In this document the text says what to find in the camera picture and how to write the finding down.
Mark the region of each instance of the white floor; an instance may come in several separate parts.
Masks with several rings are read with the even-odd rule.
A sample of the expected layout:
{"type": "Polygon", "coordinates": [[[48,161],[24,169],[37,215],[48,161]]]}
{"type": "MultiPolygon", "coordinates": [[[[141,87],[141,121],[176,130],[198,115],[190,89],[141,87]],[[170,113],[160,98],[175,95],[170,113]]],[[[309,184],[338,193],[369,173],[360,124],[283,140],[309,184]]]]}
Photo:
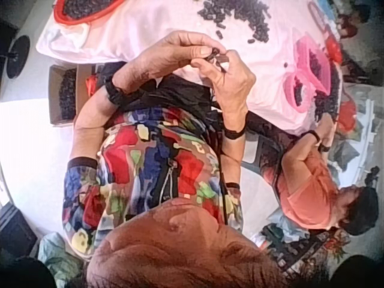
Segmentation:
{"type": "MultiPolygon", "coordinates": [[[[39,54],[35,44],[52,11],[52,2],[37,0],[19,35],[31,38],[21,75],[3,74],[0,92],[0,163],[14,204],[40,236],[62,232],[63,180],[72,128],[49,123],[48,74],[56,61],[39,54]]],[[[251,237],[277,208],[272,189],[255,173],[242,171],[244,233],[251,237]]]]}

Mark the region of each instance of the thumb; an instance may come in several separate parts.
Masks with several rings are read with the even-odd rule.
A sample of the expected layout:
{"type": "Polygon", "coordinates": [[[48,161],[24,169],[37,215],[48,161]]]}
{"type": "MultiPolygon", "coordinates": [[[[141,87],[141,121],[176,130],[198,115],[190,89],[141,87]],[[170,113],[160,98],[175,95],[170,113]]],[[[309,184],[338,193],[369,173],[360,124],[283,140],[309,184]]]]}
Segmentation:
{"type": "Polygon", "coordinates": [[[189,46],[178,47],[174,53],[174,57],[181,60],[192,60],[194,58],[205,58],[212,53],[212,48],[208,46],[189,46]]]}
{"type": "Polygon", "coordinates": [[[212,81],[213,84],[217,84],[223,76],[215,66],[204,59],[193,59],[191,61],[191,66],[198,68],[205,77],[212,81]]]}

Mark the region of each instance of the person in orange shirt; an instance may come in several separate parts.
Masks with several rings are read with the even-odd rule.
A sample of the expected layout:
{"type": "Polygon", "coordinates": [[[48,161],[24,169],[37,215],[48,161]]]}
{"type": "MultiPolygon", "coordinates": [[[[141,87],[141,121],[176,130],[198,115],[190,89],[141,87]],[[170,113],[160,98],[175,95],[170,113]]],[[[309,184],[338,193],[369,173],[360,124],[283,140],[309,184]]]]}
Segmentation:
{"type": "MultiPolygon", "coordinates": [[[[277,181],[284,214],[306,229],[342,227],[360,235],[378,218],[375,189],[350,186],[339,189],[326,166],[335,125],[323,115],[318,127],[305,133],[283,156],[277,181]]],[[[270,178],[270,170],[264,177],[270,178]]]]}

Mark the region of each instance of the orange shirt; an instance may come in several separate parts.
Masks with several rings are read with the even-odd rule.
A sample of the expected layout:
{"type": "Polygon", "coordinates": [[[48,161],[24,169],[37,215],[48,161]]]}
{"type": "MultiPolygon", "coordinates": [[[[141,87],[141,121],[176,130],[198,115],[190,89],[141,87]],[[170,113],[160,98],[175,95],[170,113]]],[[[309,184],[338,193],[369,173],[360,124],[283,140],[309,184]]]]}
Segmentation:
{"type": "Polygon", "coordinates": [[[312,176],[293,194],[288,193],[284,173],[280,175],[277,188],[281,207],[288,218],[303,228],[328,229],[337,186],[319,152],[312,150],[304,162],[312,176]]]}

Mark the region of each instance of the red tray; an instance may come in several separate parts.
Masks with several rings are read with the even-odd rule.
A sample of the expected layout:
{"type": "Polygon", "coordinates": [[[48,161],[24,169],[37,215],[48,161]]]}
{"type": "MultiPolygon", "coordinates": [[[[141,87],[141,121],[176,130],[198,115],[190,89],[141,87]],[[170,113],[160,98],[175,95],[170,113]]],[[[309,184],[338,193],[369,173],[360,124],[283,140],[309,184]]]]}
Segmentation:
{"type": "Polygon", "coordinates": [[[99,18],[107,15],[108,13],[111,13],[117,6],[122,4],[124,1],[125,0],[114,0],[112,2],[112,4],[110,4],[104,10],[101,10],[101,11],[99,11],[95,14],[89,15],[87,17],[75,20],[75,19],[72,19],[71,17],[63,14],[65,0],[58,0],[56,5],[55,5],[55,8],[53,9],[53,16],[54,16],[56,22],[58,22],[60,24],[65,24],[65,25],[77,25],[77,24],[81,24],[81,23],[88,23],[88,22],[94,21],[96,19],[99,19],[99,18]]]}

